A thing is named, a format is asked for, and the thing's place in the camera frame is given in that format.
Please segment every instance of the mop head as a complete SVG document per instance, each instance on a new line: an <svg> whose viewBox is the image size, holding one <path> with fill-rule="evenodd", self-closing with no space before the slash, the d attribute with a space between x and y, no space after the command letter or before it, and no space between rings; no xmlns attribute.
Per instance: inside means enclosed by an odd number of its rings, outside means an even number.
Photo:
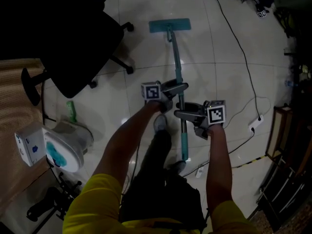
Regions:
<svg viewBox="0 0 312 234"><path fill-rule="evenodd" d="M190 22L190 19L188 18L157 20L157 21L150 21L149 26L150 26L150 33L167 32L169 26L171 26L173 31L190 30L191 22Z"/></svg>

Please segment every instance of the blue grip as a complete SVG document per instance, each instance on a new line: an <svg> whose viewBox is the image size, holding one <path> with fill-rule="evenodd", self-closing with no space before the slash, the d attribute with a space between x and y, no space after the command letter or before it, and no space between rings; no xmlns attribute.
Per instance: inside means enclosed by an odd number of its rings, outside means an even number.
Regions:
<svg viewBox="0 0 312 234"><path fill-rule="evenodd" d="M182 160L186 161L189 158L189 144L187 140L187 133L181 133L182 145Z"/></svg>

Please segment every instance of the chair wheel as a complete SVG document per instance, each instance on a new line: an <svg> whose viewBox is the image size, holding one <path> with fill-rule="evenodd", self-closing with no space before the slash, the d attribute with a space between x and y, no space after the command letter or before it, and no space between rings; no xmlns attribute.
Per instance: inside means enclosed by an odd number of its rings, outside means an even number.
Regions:
<svg viewBox="0 0 312 234"><path fill-rule="evenodd" d="M130 25L127 27L127 30L128 30L129 32L134 31L134 29L135 29L135 27L133 26L133 24L130 24Z"/></svg>
<svg viewBox="0 0 312 234"><path fill-rule="evenodd" d="M91 89L96 88L97 85L98 85L98 84L97 84L97 82L96 82L95 80L93 80L93 81L91 81L91 82L89 83L89 86L90 86Z"/></svg>
<svg viewBox="0 0 312 234"><path fill-rule="evenodd" d="M127 74L133 74L133 67L129 67L129 68L127 68Z"/></svg>

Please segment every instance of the tiled floor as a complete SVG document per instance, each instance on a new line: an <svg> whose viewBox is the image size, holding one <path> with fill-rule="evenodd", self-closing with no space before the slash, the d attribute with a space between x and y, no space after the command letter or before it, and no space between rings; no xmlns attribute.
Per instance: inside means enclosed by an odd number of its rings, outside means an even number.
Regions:
<svg viewBox="0 0 312 234"><path fill-rule="evenodd" d="M259 96L259 112L266 113L265 121L256 129L255 137L230 155L232 166L237 166L264 155L273 107L289 102L290 89L285 87L284 81L290 76L290 59L283 55L289 43L273 13L260 19L252 2L219 1L245 50L254 88ZM183 77L190 86L185 92L186 101L202 103L205 100L225 99L228 119L225 126L232 116L244 109L226 128L229 151L251 136L247 126L255 119L256 111L246 64L215 0L107 0L104 11L120 24L127 21L134 24L135 31L125 32L116 54L136 70L128 75L109 61L95 78L98 87L86 87L73 98L78 121L90 129L95 142L93 149L84 156L84 167L70 176L86 182L92 175L109 138L144 104L140 95L142 82L167 81L175 77L172 46L166 41L165 33L149 33L148 22L151 20L191 20L192 30L176 33ZM67 117L65 105L69 99L57 90L52 81L46 83L44 98L49 117ZM167 158L167 163L170 163L180 157L180 134L179 120L173 116L173 112L167 116L173 137L173 149ZM192 124L188 124L188 129L190 158L184 174L208 160L210 145L209 141L194 135ZM152 138L151 121L141 141L136 172ZM129 176L134 165L135 156L130 162ZM264 158L233 169L233 198L245 216L249 216L256 207L258 188L270 165L270 160ZM205 166L201 178L195 178L194 174L187 177L188 182L201 193L204 213L207 208L207 170Z"/></svg>

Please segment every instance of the warning tape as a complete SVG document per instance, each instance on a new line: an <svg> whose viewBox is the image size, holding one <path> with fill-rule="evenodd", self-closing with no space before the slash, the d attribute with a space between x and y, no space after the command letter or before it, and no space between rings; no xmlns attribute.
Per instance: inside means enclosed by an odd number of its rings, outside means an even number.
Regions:
<svg viewBox="0 0 312 234"><path fill-rule="evenodd" d="M245 166L245 165L249 165L249 164L251 164L251 163L253 163L253 162L256 162L256 161L258 161L258 160L260 160L260 159L262 159L262 158L265 158L265 157L266 157L266 155L261 156L261 157L259 157L259 158L256 158L256 159L254 159L254 160L252 160L252 161L249 161L249 162L247 162L247 163L245 163L245 164L242 164L242 165L240 165L240 166L234 166L234 167L232 167L232 169L233 169L233 168L239 168L239 167L242 167L242 166Z"/></svg>

